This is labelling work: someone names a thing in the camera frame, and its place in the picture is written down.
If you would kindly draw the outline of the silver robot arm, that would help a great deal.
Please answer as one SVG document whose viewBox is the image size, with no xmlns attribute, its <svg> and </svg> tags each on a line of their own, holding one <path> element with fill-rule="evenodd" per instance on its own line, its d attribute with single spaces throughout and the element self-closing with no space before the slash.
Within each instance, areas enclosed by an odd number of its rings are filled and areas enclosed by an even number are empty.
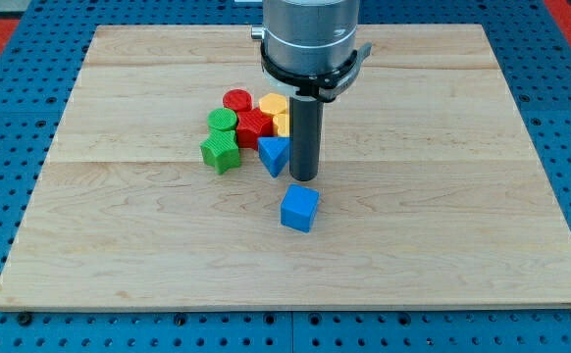
<svg viewBox="0 0 571 353">
<path fill-rule="evenodd" d="M 251 38 L 286 72 L 327 74 L 354 50 L 359 8 L 359 0 L 265 0 Z"/>
</svg>

